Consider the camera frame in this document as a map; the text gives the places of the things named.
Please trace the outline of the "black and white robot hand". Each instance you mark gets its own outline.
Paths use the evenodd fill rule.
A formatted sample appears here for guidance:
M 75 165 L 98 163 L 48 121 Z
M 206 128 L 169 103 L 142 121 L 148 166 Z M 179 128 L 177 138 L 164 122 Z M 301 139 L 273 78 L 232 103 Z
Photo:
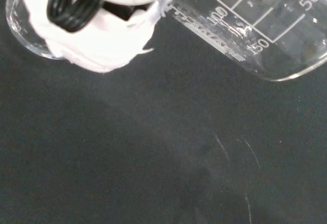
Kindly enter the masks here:
M 23 0 L 33 31 L 53 58 L 107 73 L 147 53 L 172 0 Z

